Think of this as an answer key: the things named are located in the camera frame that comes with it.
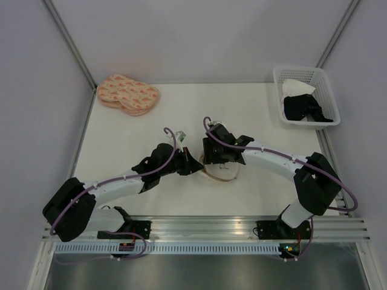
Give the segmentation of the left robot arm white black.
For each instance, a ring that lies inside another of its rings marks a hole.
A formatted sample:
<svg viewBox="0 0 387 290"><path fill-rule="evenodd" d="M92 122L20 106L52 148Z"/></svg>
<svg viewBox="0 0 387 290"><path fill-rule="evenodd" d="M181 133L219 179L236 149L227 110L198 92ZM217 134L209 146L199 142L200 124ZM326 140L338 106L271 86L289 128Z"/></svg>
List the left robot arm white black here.
<svg viewBox="0 0 387 290"><path fill-rule="evenodd" d="M126 173L106 181L66 180L48 201L42 214L51 225L50 235L69 242L87 231L105 231L118 239L132 232L132 219L115 206L103 213L101 207L128 195L139 195L159 185L162 177L177 173L187 176L203 169L188 148L160 143L150 156Z"/></svg>

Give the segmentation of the white mesh laundry bag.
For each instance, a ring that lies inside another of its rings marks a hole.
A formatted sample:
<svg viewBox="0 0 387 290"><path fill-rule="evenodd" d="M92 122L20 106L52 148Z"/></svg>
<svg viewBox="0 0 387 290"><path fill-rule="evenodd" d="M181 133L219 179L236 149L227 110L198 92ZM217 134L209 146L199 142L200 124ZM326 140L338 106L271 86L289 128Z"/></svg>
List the white mesh laundry bag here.
<svg viewBox="0 0 387 290"><path fill-rule="evenodd" d="M231 182L238 178L240 171L240 165L238 163L205 164L203 151L200 153L199 162L203 165L201 173L212 180Z"/></svg>

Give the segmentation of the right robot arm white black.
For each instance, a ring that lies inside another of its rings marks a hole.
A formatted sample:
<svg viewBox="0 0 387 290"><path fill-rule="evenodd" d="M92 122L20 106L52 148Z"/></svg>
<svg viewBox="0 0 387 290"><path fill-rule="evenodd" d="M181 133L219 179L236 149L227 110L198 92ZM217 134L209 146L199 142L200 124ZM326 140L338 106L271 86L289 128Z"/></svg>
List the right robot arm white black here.
<svg viewBox="0 0 387 290"><path fill-rule="evenodd" d="M275 221L257 221L260 239L308 239L307 220L322 216L342 187L328 160L320 153L289 155L266 148L254 138L235 138L222 123L205 125L204 163L239 163L271 171L291 181L297 193Z"/></svg>

